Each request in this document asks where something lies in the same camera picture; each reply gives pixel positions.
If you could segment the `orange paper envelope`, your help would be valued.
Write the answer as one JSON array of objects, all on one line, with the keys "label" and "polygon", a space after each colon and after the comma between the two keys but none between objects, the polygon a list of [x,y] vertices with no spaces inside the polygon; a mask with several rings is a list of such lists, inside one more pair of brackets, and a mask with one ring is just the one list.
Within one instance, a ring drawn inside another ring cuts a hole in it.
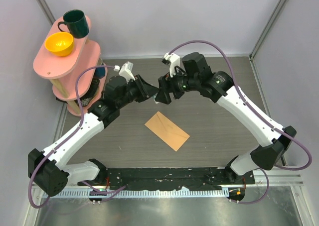
[{"label": "orange paper envelope", "polygon": [[178,151],[190,137],[161,112],[156,112],[145,126],[174,151]]}]

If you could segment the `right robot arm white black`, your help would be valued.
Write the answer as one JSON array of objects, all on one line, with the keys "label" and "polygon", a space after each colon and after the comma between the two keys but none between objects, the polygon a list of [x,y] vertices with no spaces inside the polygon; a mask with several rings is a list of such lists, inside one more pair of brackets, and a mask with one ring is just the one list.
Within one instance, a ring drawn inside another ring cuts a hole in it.
[{"label": "right robot arm white black", "polygon": [[292,126],[283,127],[270,119],[235,88],[227,73],[212,72],[205,57],[198,52],[183,58],[166,53],[162,62],[169,66],[169,72],[158,79],[156,102],[168,105],[170,95],[179,99],[185,92],[197,91],[233,114],[256,138],[259,144],[256,148],[236,156],[226,165],[225,178],[229,183],[238,183],[251,170],[271,170],[275,166],[291,144],[288,137],[297,133]]}]

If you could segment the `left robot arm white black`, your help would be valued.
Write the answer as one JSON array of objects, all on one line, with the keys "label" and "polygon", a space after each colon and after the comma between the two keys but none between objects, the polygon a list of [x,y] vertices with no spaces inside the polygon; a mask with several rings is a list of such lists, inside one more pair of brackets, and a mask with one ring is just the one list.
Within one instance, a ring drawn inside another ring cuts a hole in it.
[{"label": "left robot arm white black", "polygon": [[129,103],[144,102],[158,93],[158,88],[147,83],[140,75],[127,81],[114,76],[105,85],[101,98],[71,130],[42,151],[32,150],[28,155],[30,179],[48,196],[59,194],[67,185],[86,181],[102,185],[107,178],[107,168],[96,159],[69,165],[72,156],[92,137],[103,131]]}]

